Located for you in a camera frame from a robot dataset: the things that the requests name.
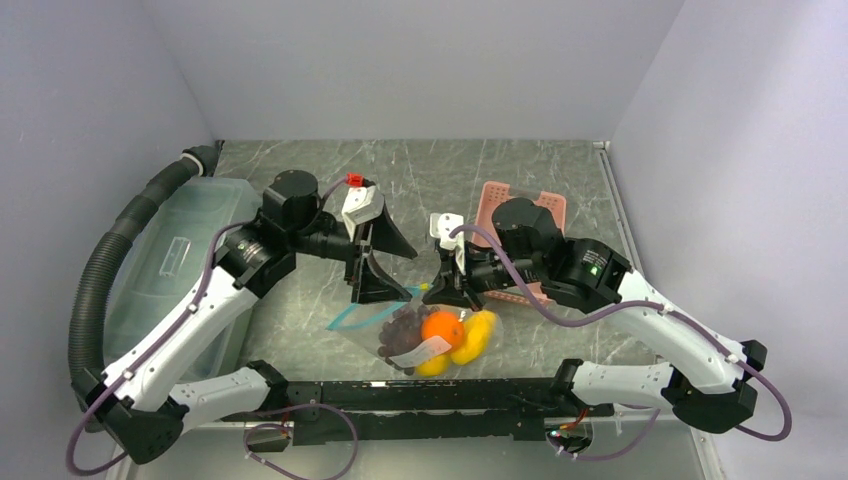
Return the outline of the orange fruit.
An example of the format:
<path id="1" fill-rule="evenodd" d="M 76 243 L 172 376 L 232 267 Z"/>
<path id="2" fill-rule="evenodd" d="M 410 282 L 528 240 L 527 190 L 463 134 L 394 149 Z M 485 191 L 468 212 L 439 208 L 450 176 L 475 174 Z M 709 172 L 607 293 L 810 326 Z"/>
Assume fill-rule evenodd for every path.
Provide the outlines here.
<path id="1" fill-rule="evenodd" d="M 459 315 L 446 310 L 438 310 L 428 315 L 421 324 L 420 334 L 423 340 L 440 337 L 452 350 L 462 346 L 465 340 L 465 328 Z"/>

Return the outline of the yellow mango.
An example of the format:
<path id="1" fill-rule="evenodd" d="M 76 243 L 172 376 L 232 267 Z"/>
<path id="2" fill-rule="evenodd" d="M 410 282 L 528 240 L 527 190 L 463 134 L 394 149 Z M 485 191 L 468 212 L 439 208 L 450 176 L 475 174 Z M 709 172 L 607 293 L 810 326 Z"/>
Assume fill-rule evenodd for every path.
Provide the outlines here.
<path id="1" fill-rule="evenodd" d="M 482 310 L 473 313 L 464 322 L 464 343 L 450 354 L 456 365 L 466 365 L 480 357 L 495 333 L 498 317 L 495 313 Z"/>

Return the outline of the clear zip top bag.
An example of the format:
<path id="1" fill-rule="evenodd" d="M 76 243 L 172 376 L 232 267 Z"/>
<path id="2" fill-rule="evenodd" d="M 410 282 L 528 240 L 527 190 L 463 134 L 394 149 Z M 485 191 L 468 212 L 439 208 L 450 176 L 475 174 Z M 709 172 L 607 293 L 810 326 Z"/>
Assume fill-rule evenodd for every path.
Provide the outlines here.
<path id="1" fill-rule="evenodd" d="M 422 299 L 429 289 L 428 284 L 408 286 L 408 302 L 351 304 L 327 329 L 416 378 L 442 377 L 500 347 L 497 313 L 427 305 Z"/>

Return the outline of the dark red grape bunch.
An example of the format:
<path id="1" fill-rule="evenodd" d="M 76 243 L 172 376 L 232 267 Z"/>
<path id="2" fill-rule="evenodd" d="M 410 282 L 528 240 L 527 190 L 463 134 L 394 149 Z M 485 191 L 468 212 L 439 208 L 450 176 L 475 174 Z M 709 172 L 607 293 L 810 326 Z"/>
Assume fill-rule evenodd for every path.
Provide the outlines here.
<path id="1" fill-rule="evenodd" d="M 420 327 L 423 320 L 431 313 L 426 305 L 412 307 L 403 306 L 391 314 L 384 322 L 378 335 L 380 346 L 377 355 L 395 370 L 402 371 L 407 376 L 414 374 L 414 368 L 402 368 L 393 360 L 393 356 L 412 351 L 422 343 Z"/>

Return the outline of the yellow lemon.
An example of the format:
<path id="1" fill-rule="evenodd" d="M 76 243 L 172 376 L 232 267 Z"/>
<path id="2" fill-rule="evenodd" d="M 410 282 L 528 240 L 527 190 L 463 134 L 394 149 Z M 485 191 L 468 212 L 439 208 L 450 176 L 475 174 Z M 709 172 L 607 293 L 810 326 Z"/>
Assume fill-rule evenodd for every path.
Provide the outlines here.
<path id="1" fill-rule="evenodd" d="M 452 365 L 449 355 L 435 356 L 415 367 L 415 374 L 420 377 L 435 377 L 444 374 Z"/>

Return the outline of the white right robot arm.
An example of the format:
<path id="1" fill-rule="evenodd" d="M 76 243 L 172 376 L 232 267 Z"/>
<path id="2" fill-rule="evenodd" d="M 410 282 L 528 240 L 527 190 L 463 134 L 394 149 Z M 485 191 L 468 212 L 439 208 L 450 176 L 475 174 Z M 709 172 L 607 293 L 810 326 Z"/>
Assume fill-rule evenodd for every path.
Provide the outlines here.
<path id="1" fill-rule="evenodd" d="M 642 366 L 563 361 L 550 391 L 557 411 L 574 415 L 611 403 L 655 408 L 715 434 L 754 415 L 750 381 L 765 363 L 761 343 L 728 339 L 692 319 L 625 257 L 601 241 L 564 235 L 552 213 L 529 199 L 502 203 L 491 221 L 480 247 L 467 240 L 474 226 L 461 216 L 431 215 L 440 267 L 425 303 L 479 310 L 489 291 L 528 293 L 538 284 L 545 298 L 580 311 L 583 325 L 605 320 L 661 358 Z"/>

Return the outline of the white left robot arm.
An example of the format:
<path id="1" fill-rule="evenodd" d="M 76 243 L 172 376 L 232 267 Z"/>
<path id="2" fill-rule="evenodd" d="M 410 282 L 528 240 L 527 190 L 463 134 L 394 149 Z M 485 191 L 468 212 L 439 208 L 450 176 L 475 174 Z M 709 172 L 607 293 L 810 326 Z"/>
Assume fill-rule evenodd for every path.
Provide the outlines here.
<path id="1" fill-rule="evenodd" d="M 125 457 L 146 464 L 205 423 L 242 412 L 272 420 L 285 411 L 288 381 L 267 362 L 194 383 L 183 375 L 228 325 L 295 270 L 299 256 L 342 262 L 355 304 L 410 299 L 376 261 L 379 252 L 417 255 L 394 224 L 384 195 L 356 174 L 342 184 L 348 193 L 334 216 L 325 210 L 314 175 L 279 173 L 252 220 L 214 234 L 198 281 L 151 332 L 108 366 L 80 360 L 73 388 L 86 415 Z"/>

